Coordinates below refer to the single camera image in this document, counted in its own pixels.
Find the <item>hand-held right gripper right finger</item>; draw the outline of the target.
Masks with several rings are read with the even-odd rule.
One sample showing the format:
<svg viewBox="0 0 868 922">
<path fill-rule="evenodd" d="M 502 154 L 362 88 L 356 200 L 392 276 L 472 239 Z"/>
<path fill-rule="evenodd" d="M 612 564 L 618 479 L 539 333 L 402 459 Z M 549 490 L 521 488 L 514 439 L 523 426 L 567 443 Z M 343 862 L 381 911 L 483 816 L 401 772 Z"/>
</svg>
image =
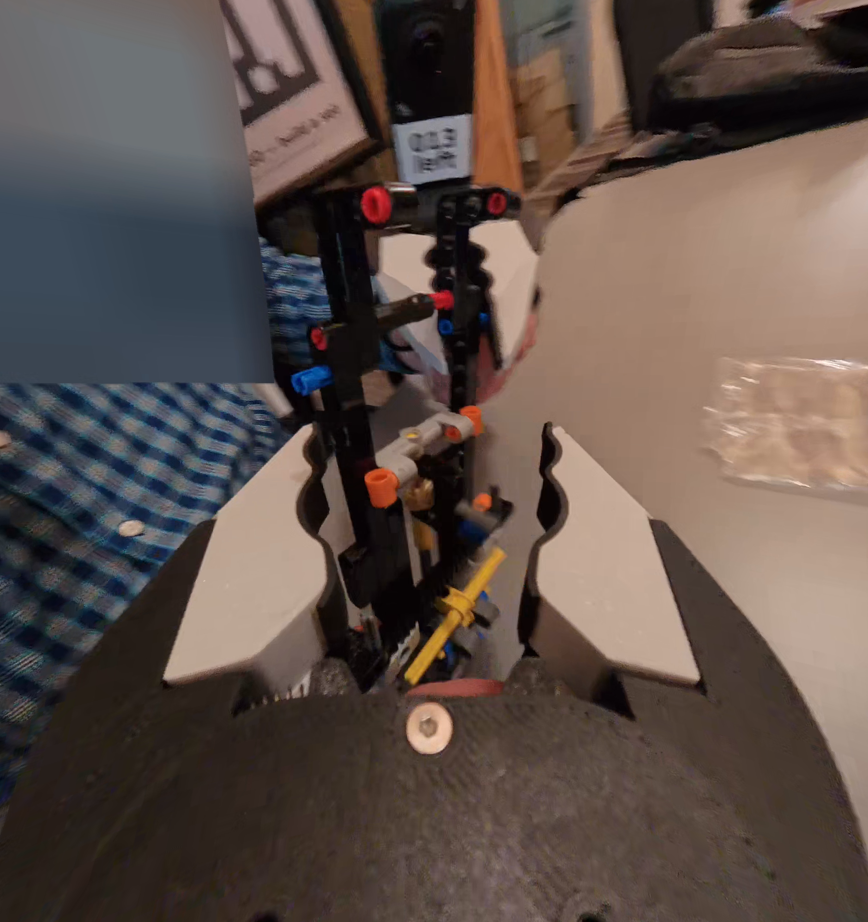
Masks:
<svg viewBox="0 0 868 922">
<path fill-rule="evenodd" d="M 645 509 L 561 426 L 543 426 L 543 531 L 520 642 L 566 685 L 630 676 L 697 685 L 699 666 Z"/>
</svg>

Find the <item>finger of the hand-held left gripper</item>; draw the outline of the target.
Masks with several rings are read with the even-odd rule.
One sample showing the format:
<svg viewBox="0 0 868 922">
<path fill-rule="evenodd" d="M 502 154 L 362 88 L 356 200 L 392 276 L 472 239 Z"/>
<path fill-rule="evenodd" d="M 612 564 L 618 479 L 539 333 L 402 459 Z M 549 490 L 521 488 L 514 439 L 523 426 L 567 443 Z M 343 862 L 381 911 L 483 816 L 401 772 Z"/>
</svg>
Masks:
<svg viewBox="0 0 868 922">
<path fill-rule="evenodd" d="M 491 337 L 498 368 L 519 357 L 537 300 L 539 255 L 518 218 L 503 218 L 474 227 L 471 242 L 485 252 L 483 270 L 490 276 Z"/>
<path fill-rule="evenodd" d="M 402 233 L 384 236 L 379 242 L 376 274 L 383 299 L 398 302 L 415 294 L 433 293 L 435 271 L 428 265 L 428 252 L 436 239 L 427 234 Z M 395 330 L 395 341 L 410 348 L 414 367 L 432 375 L 447 375 L 438 317 L 431 315 Z"/>
</svg>

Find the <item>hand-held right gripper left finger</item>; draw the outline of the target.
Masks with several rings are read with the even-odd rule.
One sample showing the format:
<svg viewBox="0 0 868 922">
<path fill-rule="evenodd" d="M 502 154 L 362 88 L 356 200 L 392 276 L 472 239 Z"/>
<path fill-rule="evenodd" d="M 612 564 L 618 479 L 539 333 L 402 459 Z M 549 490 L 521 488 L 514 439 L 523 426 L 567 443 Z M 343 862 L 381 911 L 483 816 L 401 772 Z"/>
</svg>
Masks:
<svg viewBox="0 0 868 922">
<path fill-rule="evenodd" d="M 165 683 L 242 674 L 304 688 L 348 640 L 347 596 L 320 536 L 326 464 L 316 427 L 304 426 L 217 514 Z"/>
</svg>

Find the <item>black lego technic assembly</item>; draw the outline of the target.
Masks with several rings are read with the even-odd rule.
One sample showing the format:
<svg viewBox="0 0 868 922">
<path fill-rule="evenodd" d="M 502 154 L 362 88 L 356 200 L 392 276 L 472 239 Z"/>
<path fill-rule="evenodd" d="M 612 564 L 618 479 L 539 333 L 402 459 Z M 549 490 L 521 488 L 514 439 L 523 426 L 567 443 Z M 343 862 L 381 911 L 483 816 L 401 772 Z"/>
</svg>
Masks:
<svg viewBox="0 0 868 922">
<path fill-rule="evenodd" d="M 417 189 L 388 182 L 318 193 L 313 222 L 332 317 L 309 330 L 313 365 L 291 376 L 303 398 L 321 398 L 320 435 L 336 460 L 354 541 L 338 555 L 343 592 L 361 610 L 362 629 L 331 628 L 331 656 L 343 659 L 360 691 L 387 684 L 417 658 L 440 619 L 440 598 L 474 569 L 486 541 L 513 512 L 497 486 L 474 483 L 476 439 L 484 432 L 477 365 L 486 338 L 501 366 L 497 321 L 472 230 L 520 215 L 520 195 L 501 186 L 465 186 L 433 207 L 434 243 L 425 262 L 433 292 L 375 302 L 366 235 L 411 229 Z M 429 318 L 447 363 L 445 409 L 377 448 L 363 376 L 377 368 L 384 337 Z"/>
</svg>

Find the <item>person's left forearm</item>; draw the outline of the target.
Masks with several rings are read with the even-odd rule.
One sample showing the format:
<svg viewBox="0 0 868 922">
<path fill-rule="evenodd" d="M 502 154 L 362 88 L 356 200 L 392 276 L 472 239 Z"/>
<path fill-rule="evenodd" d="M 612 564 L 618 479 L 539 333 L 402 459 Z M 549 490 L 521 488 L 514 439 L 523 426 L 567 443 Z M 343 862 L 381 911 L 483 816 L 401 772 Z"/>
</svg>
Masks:
<svg viewBox="0 0 868 922">
<path fill-rule="evenodd" d="M 317 257 L 286 255 L 265 237 L 259 243 L 272 349 L 297 372 L 313 365 L 311 330 L 333 318 L 325 274 Z"/>
</svg>

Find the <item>orange wooden board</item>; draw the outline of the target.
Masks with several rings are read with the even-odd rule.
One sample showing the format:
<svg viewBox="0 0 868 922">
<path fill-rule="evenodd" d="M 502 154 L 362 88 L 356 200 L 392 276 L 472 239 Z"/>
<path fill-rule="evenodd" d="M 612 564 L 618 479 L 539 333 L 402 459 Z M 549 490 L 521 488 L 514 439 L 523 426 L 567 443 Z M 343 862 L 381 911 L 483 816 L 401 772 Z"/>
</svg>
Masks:
<svg viewBox="0 0 868 922">
<path fill-rule="evenodd" d="M 499 3 L 476 1 L 473 180 L 523 191 L 517 124 Z"/>
</svg>

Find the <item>cardboard boxes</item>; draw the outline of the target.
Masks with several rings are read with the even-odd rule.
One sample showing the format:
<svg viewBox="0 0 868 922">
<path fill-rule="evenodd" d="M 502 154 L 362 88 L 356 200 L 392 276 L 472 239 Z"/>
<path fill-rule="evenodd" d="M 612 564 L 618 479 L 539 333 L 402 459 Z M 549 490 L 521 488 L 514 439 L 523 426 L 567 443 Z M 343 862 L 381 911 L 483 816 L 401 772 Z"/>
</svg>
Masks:
<svg viewBox="0 0 868 922">
<path fill-rule="evenodd" d="M 550 47 L 514 68 L 511 90 L 523 183 L 532 189 L 580 144 L 562 50 Z"/>
</svg>

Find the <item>framed paper sign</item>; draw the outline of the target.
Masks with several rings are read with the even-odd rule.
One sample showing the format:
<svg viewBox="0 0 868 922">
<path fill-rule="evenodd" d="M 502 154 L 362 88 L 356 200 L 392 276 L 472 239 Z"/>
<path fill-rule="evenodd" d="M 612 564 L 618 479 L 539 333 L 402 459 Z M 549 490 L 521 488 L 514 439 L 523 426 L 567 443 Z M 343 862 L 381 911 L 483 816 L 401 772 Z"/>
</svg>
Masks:
<svg viewBox="0 0 868 922">
<path fill-rule="evenodd" d="M 256 209 L 326 182 L 382 148 L 336 2 L 219 6 Z"/>
</svg>

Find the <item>blue plaid shirt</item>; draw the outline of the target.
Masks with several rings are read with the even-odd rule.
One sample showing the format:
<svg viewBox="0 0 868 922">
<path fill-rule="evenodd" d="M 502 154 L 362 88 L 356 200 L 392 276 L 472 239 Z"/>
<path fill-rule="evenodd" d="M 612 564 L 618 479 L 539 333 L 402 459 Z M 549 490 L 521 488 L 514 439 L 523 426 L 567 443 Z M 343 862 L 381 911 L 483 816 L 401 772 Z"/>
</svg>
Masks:
<svg viewBox="0 0 868 922">
<path fill-rule="evenodd" d="M 0 808 L 105 630 L 289 437 L 244 385 L 0 385 Z"/>
</svg>

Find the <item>clear plastic bag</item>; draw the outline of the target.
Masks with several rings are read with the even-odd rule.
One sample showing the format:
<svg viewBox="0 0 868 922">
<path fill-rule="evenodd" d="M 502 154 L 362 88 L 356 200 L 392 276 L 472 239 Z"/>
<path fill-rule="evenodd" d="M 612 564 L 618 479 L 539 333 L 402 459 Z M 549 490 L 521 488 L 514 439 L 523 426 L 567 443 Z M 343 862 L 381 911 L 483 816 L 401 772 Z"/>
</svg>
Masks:
<svg viewBox="0 0 868 922">
<path fill-rule="evenodd" d="M 726 479 L 868 497 L 868 363 L 720 359 L 703 433 Z"/>
</svg>

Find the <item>black backpack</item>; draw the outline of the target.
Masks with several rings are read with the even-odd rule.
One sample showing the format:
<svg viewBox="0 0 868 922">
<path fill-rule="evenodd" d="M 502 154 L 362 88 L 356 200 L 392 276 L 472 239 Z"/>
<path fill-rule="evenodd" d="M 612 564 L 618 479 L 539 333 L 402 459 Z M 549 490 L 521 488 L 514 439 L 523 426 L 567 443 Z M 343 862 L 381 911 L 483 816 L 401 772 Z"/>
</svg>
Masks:
<svg viewBox="0 0 868 922">
<path fill-rule="evenodd" d="M 794 131 L 868 118 L 868 5 L 803 28 L 762 16 L 687 41 L 658 67 L 646 128 Z"/>
</svg>

